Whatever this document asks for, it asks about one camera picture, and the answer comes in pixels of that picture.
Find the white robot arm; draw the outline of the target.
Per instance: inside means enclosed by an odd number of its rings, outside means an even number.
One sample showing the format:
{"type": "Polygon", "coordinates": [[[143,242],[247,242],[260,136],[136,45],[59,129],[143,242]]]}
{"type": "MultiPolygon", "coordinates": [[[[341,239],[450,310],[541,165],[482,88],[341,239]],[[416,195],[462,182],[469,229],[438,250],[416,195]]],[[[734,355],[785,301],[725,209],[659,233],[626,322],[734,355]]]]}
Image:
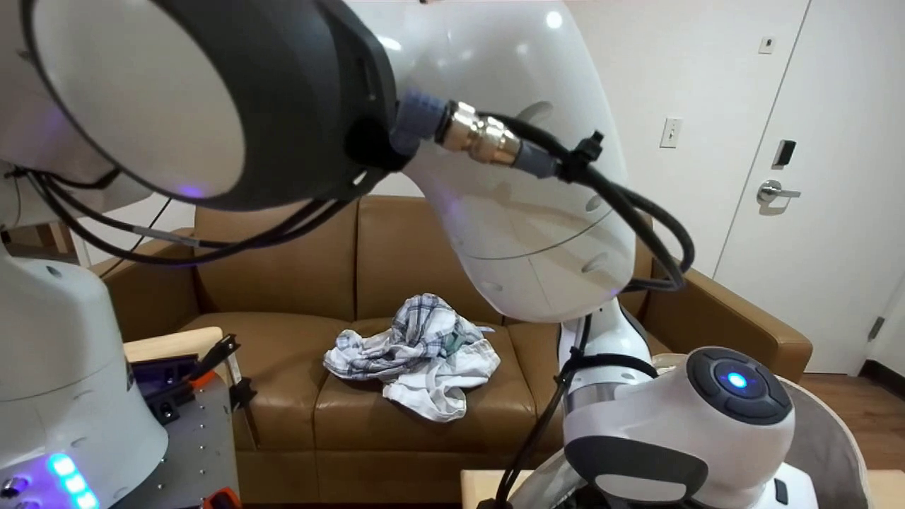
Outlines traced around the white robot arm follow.
{"type": "Polygon", "coordinates": [[[0,0],[4,158],[73,223],[122,179],[295,229],[409,172],[500,315],[570,322],[561,451],[522,486],[626,505],[819,509],[788,385],[704,346],[656,372],[621,298],[655,233],[564,0],[0,0]]]}

